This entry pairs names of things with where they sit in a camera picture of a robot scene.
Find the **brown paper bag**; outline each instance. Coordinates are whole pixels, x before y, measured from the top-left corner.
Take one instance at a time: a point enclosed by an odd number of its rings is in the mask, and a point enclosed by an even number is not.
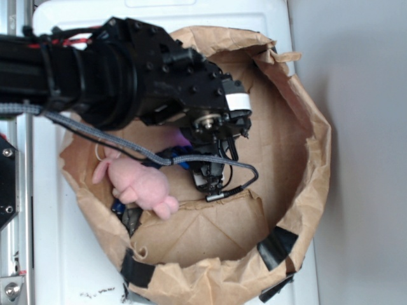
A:
[[[276,54],[275,41],[247,30],[188,27],[172,37],[243,82],[252,128],[249,140],[237,140],[237,151],[241,162],[258,169],[259,180],[206,203],[188,172],[163,168],[180,210],[168,221],[144,212],[130,238],[110,211],[109,181],[91,183],[94,144],[67,134],[61,168],[130,290],[157,304],[242,304],[300,269],[328,193],[331,128],[298,77],[287,76],[284,62],[298,53]],[[177,132],[135,121],[117,135],[161,151],[178,144]],[[236,169],[230,187],[250,174]]]

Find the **pink plush toy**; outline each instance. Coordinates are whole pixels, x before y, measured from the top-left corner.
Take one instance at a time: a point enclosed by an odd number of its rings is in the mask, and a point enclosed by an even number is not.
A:
[[[153,210],[161,219],[178,211],[178,201],[169,196],[166,176],[153,167],[130,158],[119,158],[120,152],[104,148],[106,158],[96,167],[92,182],[99,183],[106,174],[113,184],[113,196],[122,203],[136,202],[143,210]]]

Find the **plush toy ear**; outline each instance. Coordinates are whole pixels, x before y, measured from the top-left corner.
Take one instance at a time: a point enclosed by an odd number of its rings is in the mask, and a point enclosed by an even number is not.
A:
[[[135,202],[138,199],[137,193],[133,190],[132,187],[126,188],[121,194],[119,195],[119,200],[123,204]]]
[[[100,181],[102,181],[103,177],[106,174],[106,170],[109,167],[109,164],[111,163],[110,159],[105,159],[102,160],[95,168],[95,171],[93,172],[92,176],[92,183],[93,184],[98,184]]]

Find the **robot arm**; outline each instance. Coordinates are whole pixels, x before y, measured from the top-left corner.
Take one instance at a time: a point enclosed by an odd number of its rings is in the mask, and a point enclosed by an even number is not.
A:
[[[161,27],[112,18],[93,29],[55,30],[37,37],[0,36],[0,102],[47,111],[74,111],[100,130],[146,125],[181,129],[195,154],[238,159],[235,139],[251,127],[240,81]],[[71,46],[77,34],[84,50]],[[223,188],[223,164],[191,163],[197,189],[213,198]]]

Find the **gray braided cable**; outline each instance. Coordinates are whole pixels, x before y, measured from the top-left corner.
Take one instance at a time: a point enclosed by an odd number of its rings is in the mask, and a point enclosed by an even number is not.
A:
[[[21,113],[29,113],[33,115],[42,114],[46,118],[50,119],[56,124],[60,124],[62,126],[68,126],[73,130],[76,130],[81,133],[85,133],[87,135],[92,135],[98,139],[103,139],[108,142],[115,143],[118,146],[129,148],[137,153],[142,154],[143,156],[147,157],[151,161],[161,165],[161,166],[169,166],[174,164],[180,164],[184,162],[191,162],[191,161],[203,161],[203,162],[213,162],[213,163],[223,163],[232,166],[239,166],[242,168],[247,168],[253,171],[254,178],[246,182],[242,185],[243,188],[246,188],[248,185],[252,184],[258,178],[257,170],[249,164],[241,163],[238,161],[233,161],[226,158],[220,158],[217,156],[206,156],[201,154],[189,154],[184,156],[177,156],[172,159],[163,158],[155,154],[154,152],[146,149],[143,146],[140,146],[136,143],[130,142],[123,138],[117,137],[115,135],[110,135],[106,132],[102,132],[101,130],[85,125],[81,122],[77,122],[71,118],[63,116],[57,112],[50,112],[50,111],[43,111],[43,108],[39,105],[23,105],[23,104],[0,104],[0,114],[8,114],[8,115],[18,115]]]

